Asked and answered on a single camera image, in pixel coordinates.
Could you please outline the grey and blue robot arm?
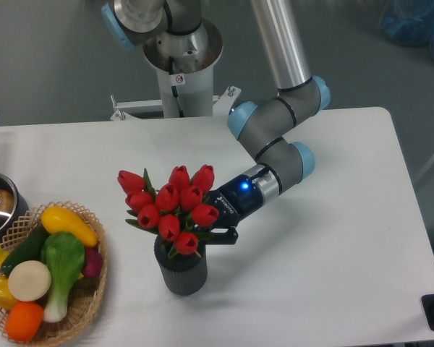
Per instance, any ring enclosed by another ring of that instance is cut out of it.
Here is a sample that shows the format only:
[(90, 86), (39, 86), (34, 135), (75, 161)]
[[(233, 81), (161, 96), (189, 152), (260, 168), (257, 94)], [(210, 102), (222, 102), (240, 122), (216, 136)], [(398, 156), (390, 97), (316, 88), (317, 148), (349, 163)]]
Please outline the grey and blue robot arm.
[[(228, 128), (255, 165), (208, 194), (205, 208), (217, 210), (218, 217), (209, 226), (192, 227), (206, 244), (235, 243), (241, 220), (312, 173), (310, 149), (284, 136), (331, 99), (326, 83), (308, 69), (290, 3), (253, 1), (252, 9), (278, 93), (262, 106), (246, 102), (229, 109)], [(116, 41), (141, 47), (156, 69), (166, 118), (216, 112), (213, 68), (223, 43), (202, 17), (199, 1), (109, 1), (101, 13)]]

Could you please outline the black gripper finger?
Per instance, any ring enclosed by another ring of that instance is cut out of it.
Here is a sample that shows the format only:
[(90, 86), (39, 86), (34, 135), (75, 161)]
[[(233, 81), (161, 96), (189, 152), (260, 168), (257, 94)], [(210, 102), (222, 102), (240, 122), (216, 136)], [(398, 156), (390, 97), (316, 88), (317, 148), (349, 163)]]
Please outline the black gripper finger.
[(239, 238), (235, 227), (231, 226), (224, 232), (207, 231), (198, 236), (198, 240), (210, 245), (234, 245)]

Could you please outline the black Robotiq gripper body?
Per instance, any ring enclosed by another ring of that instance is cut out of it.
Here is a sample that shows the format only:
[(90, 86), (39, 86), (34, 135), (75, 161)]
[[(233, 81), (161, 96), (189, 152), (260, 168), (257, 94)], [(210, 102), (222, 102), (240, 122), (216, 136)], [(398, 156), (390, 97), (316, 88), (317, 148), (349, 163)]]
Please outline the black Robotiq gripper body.
[(231, 181), (208, 193), (207, 205), (218, 211), (218, 217), (209, 229), (236, 227), (239, 222), (265, 202), (259, 183), (261, 176), (240, 174)]

